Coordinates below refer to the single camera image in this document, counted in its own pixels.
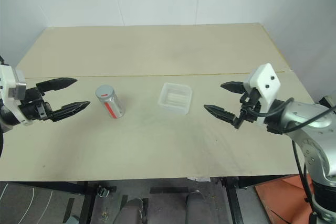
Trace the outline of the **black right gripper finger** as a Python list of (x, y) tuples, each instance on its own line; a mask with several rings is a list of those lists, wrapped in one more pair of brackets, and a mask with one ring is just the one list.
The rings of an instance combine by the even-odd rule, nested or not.
[(239, 129), (242, 120), (238, 118), (235, 114), (225, 111), (223, 108), (216, 105), (205, 104), (203, 107), (215, 118), (227, 122), (232, 125), (234, 128)]
[(220, 87), (232, 93), (244, 94), (246, 92), (244, 88), (244, 83), (240, 81), (225, 82), (221, 84)]

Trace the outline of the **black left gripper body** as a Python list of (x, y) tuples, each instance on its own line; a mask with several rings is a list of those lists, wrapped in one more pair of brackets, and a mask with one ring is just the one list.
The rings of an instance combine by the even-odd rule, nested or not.
[(53, 110), (50, 104), (44, 101), (43, 99), (45, 92), (51, 90), (52, 90), (51, 88), (40, 90), (38, 87), (26, 90), (25, 97), (23, 100), (21, 100), (21, 105), (19, 106), (19, 108), (27, 119), (31, 121), (33, 120), (54, 121), (52, 115)]

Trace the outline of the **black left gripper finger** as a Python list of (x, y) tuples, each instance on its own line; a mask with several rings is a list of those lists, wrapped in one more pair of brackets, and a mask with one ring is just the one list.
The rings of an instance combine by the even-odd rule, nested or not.
[(89, 104), (90, 101), (82, 101), (64, 105), (59, 110), (51, 111), (48, 118), (53, 122), (66, 119), (84, 110)]
[(77, 79), (75, 78), (56, 78), (37, 83), (36, 88), (42, 95), (45, 95), (45, 92), (61, 90), (67, 88), (75, 82), (77, 82)]

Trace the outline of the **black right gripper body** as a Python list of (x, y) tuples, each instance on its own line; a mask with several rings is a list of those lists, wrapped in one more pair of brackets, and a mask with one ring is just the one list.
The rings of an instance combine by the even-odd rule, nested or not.
[(253, 123), (257, 120), (257, 116), (251, 111), (253, 111), (255, 107), (260, 109), (259, 99), (261, 95), (256, 88), (252, 88), (249, 93), (245, 88), (239, 88), (239, 93), (243, 96), (240, 98), (241, 107), (238, 123), (243, 123), (244, 121)]

